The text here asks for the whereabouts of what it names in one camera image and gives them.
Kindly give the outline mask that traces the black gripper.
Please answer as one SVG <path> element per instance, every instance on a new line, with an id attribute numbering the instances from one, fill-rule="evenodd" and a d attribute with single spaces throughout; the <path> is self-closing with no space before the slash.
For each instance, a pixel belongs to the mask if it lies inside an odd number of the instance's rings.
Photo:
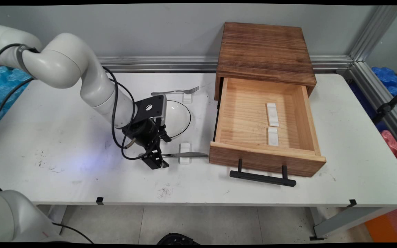
<path id="1" fill-rule="evenodd" d="M 137 144 L 150 149 L 151 152 L 146 154 L 141 160 L 151 169 L 168 168 L 170 165 L 162 158 L 160 149 L 160 140 L 168 143 L 172 138 L 167 134 L 166 125 L 162 124 L 161 118 L 145 119 L 143 121 L 128 124 L 122 129 L 123 134 L 131 141 L 124 145 L 124 148 L 130 148 L 133 144 Z"/>

